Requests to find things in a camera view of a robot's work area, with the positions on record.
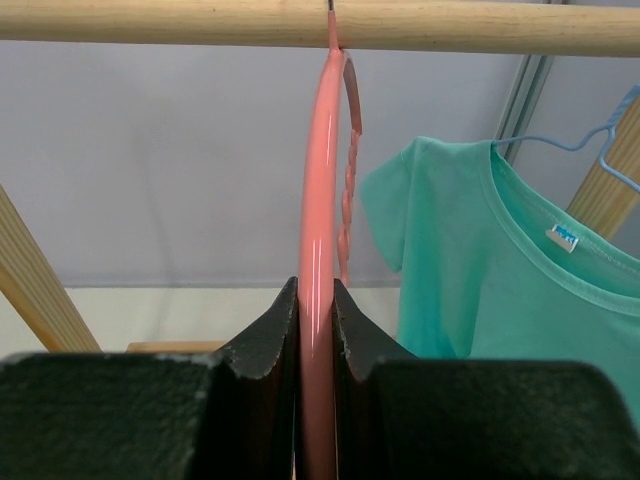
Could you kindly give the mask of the pink plastic hanger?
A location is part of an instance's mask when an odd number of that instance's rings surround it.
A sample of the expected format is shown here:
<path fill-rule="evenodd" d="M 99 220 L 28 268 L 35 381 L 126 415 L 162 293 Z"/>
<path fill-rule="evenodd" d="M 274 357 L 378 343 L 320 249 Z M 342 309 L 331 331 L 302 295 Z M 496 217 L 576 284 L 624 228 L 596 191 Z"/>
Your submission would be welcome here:
<path fill-rule="evenodd" d="M 335 7 L 328 8 L 328 56 L 312 113 L 299 243 L 299 372 L 295 475 L 334 479 L 336 467 L 332 308 L 334 281 L 346 282 L 357 154 L 362 135 L 356 71 L 340 47 Z M 336 190 L 339 115 L 346 99 L 350 145 L 345 185 Z"/>

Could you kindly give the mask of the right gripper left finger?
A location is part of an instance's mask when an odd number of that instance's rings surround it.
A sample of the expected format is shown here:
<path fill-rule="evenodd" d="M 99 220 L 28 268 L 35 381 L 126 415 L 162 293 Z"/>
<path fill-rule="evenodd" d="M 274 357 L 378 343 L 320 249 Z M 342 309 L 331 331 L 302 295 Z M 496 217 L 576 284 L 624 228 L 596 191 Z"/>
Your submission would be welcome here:
<path fill-rule="evenodd" d="M 287 479 L 297 282 L 203 353 L 23 353 L 1 363 L 5 479 Z"/>

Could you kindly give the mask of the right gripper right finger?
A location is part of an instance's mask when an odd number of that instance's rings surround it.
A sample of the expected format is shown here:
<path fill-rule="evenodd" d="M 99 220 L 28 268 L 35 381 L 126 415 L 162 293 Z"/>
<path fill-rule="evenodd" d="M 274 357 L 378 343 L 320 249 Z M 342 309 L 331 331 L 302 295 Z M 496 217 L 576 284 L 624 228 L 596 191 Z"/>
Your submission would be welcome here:
<path fill-rule="evenodd" d="M 635 479 L 622 398 L 577 362 L 420 359 L 342 284 L 332 311 L 343 479 Z"/>

